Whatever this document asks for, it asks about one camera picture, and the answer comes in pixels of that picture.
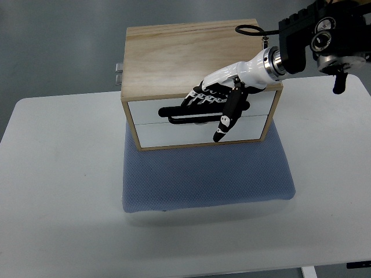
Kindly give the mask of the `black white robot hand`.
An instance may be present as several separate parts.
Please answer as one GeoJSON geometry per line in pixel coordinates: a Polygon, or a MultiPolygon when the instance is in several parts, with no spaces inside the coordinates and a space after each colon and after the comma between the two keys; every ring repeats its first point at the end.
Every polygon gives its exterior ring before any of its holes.
{"type": "Polygon", "coordinates": [[[223,104],[219,125],[213,135],[213,141],[219,142],[241,117],[248,96],[279,81],[278,68],[274,65],[275,54],[279,54],[279,49],[268,47],[249,61],[240,61],[209,74],[188,93],[181,106],[223,104]]]}

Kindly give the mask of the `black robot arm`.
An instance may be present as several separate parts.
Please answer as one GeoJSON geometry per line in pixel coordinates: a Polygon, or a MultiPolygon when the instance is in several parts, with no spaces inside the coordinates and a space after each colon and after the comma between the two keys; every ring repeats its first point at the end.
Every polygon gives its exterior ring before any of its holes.
{"type": "Polygon", "coordinates": [[[264,69],[274,81],[296,74],[306,67],[305,49],[310,47],[317,69],[335,76],[334,94],[345,91],[348,72],[370,62],[370,1],[315,1],[307,8],[279,22],[279,28],[264,31],[239,25],[236,32],[248,36],[279,36],[278,47],[267,47],[261,55],[264,69]]]}

